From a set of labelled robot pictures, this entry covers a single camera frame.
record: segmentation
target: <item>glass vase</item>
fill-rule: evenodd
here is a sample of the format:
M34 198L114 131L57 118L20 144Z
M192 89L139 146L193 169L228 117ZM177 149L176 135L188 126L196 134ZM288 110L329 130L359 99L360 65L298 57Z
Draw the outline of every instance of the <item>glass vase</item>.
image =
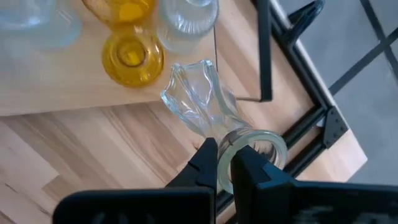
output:
M287 147L277 133L254 129L238 113L233 92L220 82L213 63L202 60L191 65L174 64L170 83L161 93L170 111L194 132L218 143L219 185L233 193L229 164L249 145L283 169Z

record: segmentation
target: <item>glass bottle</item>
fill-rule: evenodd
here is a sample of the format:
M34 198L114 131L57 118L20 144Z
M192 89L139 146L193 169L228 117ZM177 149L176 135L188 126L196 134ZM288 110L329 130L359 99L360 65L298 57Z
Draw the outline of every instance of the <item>glass bottle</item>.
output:
M136 26L151 15L155 0L82 0L101 22L111 29Z
M160 0L157 36L163 46L189 53L214 27L218 0Z
M65 47L81 33L81 21L66 0L2 0L0 30L40 47Z
M162 91L163 102L194 132L218 143L218 183L233 193L229 164L244 146L249 145L275 166L283 169L287 147L272 131L256 130L243 120L233 92L218 79L209 60L191 65L174 64L170 83Z
M142 87L163 70L164 51L144 30L114 32L106 41L102 61L108 75L126 87Z

